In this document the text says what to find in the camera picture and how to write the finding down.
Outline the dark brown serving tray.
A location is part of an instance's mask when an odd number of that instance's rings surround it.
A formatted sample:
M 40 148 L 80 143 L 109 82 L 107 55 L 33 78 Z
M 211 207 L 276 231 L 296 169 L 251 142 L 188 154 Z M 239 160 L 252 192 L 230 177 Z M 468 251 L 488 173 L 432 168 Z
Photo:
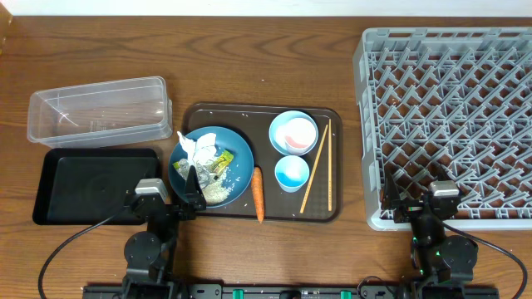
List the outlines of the dark brown serving tray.
M 287 106 L 229 105 L 199 103 L 187 109 L 182 129 L 186 134 L 205 126 L 220 126 L 240 134 L 250 146 L 254 165 L 263 175 L 264 206 L 267 220 L 296 221 L 307 223 L 332 222 L 342 211 L 342 120 L 334 111 L 326 108 L 302 107 L 300 111 L 311 116 L 319 130 L 317 145 L 303 155 L 312 171 L 323 130 L 332 121 L 332 212 L 328 211 L 328 135 L 313 180 L 304 213 L 300 213 L 305 184 L 295 193 L 283 191 L 275 176 L 274 166 L 282 158 L 271 144 L 268 130 L 273 119 L 288 111 Z M 252 189 L 231 204 L 219 208 L 207 208 L 202 213 L 209 217 L 249 218 L 256 217 Z

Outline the green yellow snack wrapper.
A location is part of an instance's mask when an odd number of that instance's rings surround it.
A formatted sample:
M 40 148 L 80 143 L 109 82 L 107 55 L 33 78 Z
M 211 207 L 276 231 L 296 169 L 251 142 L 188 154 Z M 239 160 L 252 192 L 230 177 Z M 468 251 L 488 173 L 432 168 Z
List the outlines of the green yellow snack wrapper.
M 209 171 L 216 175 L 221 175 L 224 170 L 233 161 L 234 155 L 228 150 L 224 150 L 220 156 L 218 156 L 209 167 Z

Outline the black plastic tray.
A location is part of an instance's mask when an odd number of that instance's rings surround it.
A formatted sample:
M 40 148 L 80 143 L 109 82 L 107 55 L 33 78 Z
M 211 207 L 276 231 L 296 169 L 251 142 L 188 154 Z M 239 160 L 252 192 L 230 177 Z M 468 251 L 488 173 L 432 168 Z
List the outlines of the black plastic tray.
M 37 225 L 112 225 L 142 221 L 121 209 L 142 179 L 159 179 L 152 149 L 52 149 L 44 157 L 32 213 Z

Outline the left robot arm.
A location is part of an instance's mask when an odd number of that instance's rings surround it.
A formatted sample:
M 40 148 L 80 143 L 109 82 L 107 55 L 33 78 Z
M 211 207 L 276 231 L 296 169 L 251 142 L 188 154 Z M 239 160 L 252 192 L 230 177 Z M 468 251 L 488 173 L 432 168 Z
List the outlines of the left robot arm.
M 166 202 L 168 192 L 161 179 L 142 179 L 125 207 L 147 223 L 147 229 L 130 237 L 125 245 L 126 276 L 121 298 L 187 298 L 188 287 L 170 270 L 178 240 L 178 224 L 192 220 L 206 209 L 196 168 L 191 166 L 185 180 L 185 201 Z

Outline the grey dishwasher rack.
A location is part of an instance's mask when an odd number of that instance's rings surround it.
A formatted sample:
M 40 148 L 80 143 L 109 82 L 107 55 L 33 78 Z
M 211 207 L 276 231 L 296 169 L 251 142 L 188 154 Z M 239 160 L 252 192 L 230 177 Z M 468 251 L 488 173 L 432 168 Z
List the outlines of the grey dishwasher rack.
M 418 199 L 443 167 L 464 196 L 451 225 L 531 227 L 531 30 L 369 28 L 354 53 L 367 224 L 398 231 L 385 176 Z

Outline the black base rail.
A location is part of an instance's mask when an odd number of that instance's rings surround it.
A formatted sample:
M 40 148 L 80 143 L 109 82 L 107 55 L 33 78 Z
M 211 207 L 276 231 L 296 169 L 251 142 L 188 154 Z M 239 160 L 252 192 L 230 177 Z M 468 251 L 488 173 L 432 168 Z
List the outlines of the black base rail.
M 250 287 L 192 284 L 172 287 L 86 286 L 84 299 L 184 298 L 184 299 L 386 299 L 411 298 L 405 287 L 362 285 L 360 287 Z

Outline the pink white cup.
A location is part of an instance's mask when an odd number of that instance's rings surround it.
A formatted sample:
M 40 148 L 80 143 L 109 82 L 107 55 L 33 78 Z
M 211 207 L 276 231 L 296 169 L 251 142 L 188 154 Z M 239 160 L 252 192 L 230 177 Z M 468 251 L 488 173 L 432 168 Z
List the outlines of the pink white cup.
M 284 143 L 290 154 L 306 154 L 317 141 L 317 129 L 306 118 L 293 118 L 285 125 Z

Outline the blue plate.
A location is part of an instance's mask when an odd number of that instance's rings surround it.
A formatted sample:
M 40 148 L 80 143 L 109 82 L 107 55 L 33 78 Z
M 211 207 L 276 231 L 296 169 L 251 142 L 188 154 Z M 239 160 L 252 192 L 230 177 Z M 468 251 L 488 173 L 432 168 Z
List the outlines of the blue plate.
M 216 157 L 221 155 L 224 150 L 228 150 L 234 156 L 233 161 L 227 168 L 226 179 L 221 184 L 222 187 L 229 189 L 228 197 L 220 203 L 207 206 L 207 208 L 219 208 L 231 204 L 248 188 L 254 172 L 254 157 L 245 139 L 235 131 L 224 127 L 205 126 L 192 130 L 185 137 L 196 141 L 201 136 L 209 133 L 216 134 L 216 141 L 214 143 Z M 183 151 L 181 145 L 177 144 L 170 156 L 168 167 L 171 188 L 181 199 L 185 196 L 185 179 L 178 174 L 173 163 L 186 157 L 187 154 Z

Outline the silver foil wrapper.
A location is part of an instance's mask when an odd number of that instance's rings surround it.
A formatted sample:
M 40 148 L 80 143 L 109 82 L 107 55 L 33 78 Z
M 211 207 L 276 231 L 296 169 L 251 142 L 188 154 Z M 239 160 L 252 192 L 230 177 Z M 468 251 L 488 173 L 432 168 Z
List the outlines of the silver foil wrapper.
M 187 179 L 190 171 L 190 164 L 187 159 L 181 159 L 172 164 L 175 171 L 183 178 Z M 206 164 L 195 164 L 195 173 L 199 182 L 199 186 L 204 189 L 210 184 L 213 184 L 218 178 L 219 174 L 213 168 L 213 160 L 209 160 Z

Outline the light blue bowl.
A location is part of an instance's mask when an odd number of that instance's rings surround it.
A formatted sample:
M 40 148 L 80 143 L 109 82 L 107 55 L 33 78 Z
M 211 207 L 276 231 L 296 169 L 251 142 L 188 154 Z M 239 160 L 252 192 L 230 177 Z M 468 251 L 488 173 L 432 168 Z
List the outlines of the light blue bowl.
M 285 111 L 285 112 L 279 114 L 271 122 L 269 130 L 268 130 L 268 136 L 270 138 L 270 142 L 271 142 L 272 146 L 281 154 L 294 155 L 294 154 L 290 154 L 287 151 L 285 143 L 284 143 L 285 125 L 287 124 L 287 122 L 289 120 L 291 120 L 293 118 L 298 118 L 298 117 L 302 117 L 302 118 L 306 118 L 306 119 L 311 120 L 314 123 L 314 126 L 317 129 L 317 133 L 318 133 L 318 126 L 315 123 L 315 121 L 311 118 L 310 115 L 308 115 L 306 113 L 303 113 L 302 111 L 289 110 L 289 111 Z

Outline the light blue cup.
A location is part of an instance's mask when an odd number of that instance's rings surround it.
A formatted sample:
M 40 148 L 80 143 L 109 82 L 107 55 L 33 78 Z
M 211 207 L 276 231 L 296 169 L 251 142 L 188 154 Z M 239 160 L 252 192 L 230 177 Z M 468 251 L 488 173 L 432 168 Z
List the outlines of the light blue cup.
M 303 158 L 296 155 L 288 155 L 276 163 L 274 175 L 283 191 L 295 193 L 307 183 L 310 177 L 310 169 Z

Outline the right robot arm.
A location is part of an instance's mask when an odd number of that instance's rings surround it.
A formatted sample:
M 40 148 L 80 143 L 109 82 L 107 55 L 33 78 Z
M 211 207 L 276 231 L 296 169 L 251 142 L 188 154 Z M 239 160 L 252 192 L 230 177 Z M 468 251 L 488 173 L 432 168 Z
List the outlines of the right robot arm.
M 464 298 L 464 284 L 473 278 L 478 245 L 461 235 L 446 236 L 444 221 L 458 212 L 463 193 L 446 174 L 429 184 L 418 199 L 402 199 L 389 172 L 385 173 L 382 208 L 395 223 L 412 230 L 411 262 L 421 275 L 403 282 L 397 298 Z

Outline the white tissue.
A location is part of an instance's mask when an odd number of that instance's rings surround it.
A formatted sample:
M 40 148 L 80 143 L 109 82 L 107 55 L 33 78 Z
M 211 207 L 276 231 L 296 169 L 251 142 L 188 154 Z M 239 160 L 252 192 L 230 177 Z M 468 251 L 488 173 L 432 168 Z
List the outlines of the white tissue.
M 177 132 L 177 135 L 179 136 L 179 144 L 187 155 L 189 165 L 207 165 L 208 162 L 214 160 L 217 151 L 215 133 L 202 135 L 197 140 L 185 137 L 180 131 Z

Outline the clear plastic bin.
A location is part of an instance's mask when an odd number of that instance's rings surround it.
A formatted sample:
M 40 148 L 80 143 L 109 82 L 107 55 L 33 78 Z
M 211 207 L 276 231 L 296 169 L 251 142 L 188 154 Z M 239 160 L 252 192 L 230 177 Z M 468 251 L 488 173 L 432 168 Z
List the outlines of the clear plastic bin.
M 27 139 L 50 148 L 100 148 L 171 137 L 172 101 L 160 76 L 34 92 Z

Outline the orange carrot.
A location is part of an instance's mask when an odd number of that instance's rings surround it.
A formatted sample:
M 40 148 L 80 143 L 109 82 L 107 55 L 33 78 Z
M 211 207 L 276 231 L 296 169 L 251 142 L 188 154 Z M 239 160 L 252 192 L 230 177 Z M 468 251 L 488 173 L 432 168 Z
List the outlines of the orange carrot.
M 253 177 L 251 180 L 251 189 L 254 199 L 254 206 L 256 216 L 259 223 L 262 223 L 265 216 L 264 207 L 264 190 L 263 190 L 263 175 L 259 167 L 254 168 Z

